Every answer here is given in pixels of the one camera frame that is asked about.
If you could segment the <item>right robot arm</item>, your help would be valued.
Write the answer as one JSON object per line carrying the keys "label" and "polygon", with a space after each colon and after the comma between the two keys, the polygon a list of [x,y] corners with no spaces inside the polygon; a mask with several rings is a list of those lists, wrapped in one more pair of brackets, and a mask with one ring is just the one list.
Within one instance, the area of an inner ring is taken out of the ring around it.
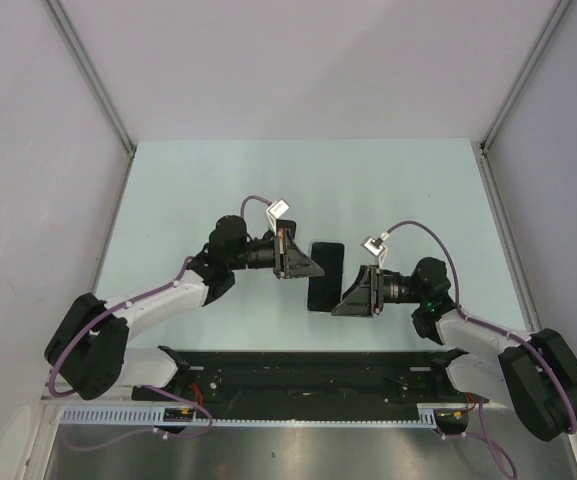
{"label": "right robot arm", "polygon": [[335,316],[371,318],[385,305],[413,304],[416,333],[449,347],[429,376],[441,401],[473,393],[512,409],[536,438],[551,441],[577,426],[577,357],[557,331],[513,331],[461,312],[443,261],[425,257],[409,276],[363,265],[333,308]]}

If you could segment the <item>black smartphone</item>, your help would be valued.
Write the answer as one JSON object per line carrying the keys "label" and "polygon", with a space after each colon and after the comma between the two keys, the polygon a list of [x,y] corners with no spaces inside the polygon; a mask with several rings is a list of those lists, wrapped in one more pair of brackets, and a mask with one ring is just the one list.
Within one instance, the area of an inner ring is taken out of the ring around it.
{"label": "black smartphone", "polygon": [[337,242],[313,242],[310,255],[324,274],[309,278],[307,309],[331,313],[341,300],[345,246]]}

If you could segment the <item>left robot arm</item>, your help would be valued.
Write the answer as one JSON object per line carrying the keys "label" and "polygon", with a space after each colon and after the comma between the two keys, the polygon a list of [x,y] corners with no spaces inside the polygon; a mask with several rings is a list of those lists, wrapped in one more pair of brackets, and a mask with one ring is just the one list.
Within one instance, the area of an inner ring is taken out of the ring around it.
{"label": "left robot arm", "polygon": [[234,286],[238,270],[269,269],[279,280],[322,276],[323,268],[297,246],[295,230],[295,222],[279,220],[253,238],[242,217],[224,216],[202,250],[166,283],[115,300],[91,292],[77,297],[44,351],[50,395],[96,399],[128,369],[129,385],[150,384],[167,399],[182,397],[189,376],[177,362],[162,349],[132,355],[129,342],[175,315],[217,301]]}

